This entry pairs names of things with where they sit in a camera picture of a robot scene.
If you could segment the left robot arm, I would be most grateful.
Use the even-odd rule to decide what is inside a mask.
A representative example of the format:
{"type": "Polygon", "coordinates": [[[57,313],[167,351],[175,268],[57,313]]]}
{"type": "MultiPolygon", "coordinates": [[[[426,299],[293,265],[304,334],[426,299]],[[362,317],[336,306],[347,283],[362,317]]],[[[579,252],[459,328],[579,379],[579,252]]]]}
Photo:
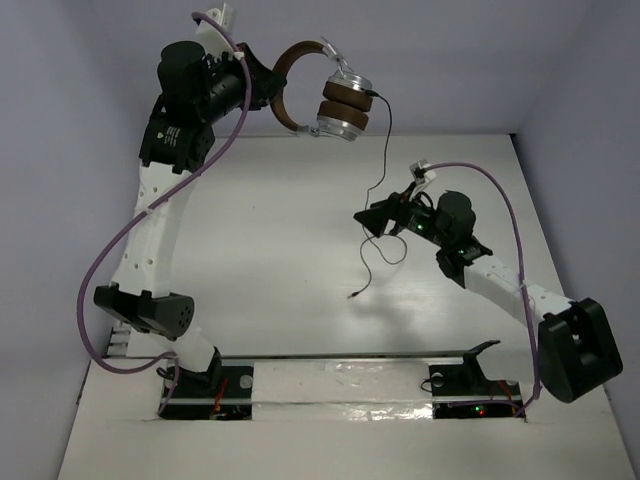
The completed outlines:
{"type": "Polygon", "coordinates": [[[166,46],[157,76],[161,92],[144,131],[134,218],[110,283],[94,290],[94,304],[158,341],[178,374],[200,394],[222,382],[219,353],[192,325],[195,301],[171,289],[171,265],[182,216],[195,182],[219,152],[213,125],[235,109],[268,106],[286,79],[240,43],[212,52],[195,41],[166,46]]]}

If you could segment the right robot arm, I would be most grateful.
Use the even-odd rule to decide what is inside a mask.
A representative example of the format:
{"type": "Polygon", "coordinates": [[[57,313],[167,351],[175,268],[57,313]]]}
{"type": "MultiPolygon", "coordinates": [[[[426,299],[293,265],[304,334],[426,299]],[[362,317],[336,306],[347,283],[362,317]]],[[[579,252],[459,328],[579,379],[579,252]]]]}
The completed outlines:
{"type": "Polygon", "coordinates": [[[506,266],[475,237],[476,215],[466,195],[447,191],[436,206],[429,206],[393,193],[353,218],[375,237],[407,230],[434,244],[446,278],[523,324],[531,342],[536,392],[546,390],[571,403],[622,373],[602,305],[555,294],[506,266]]]}

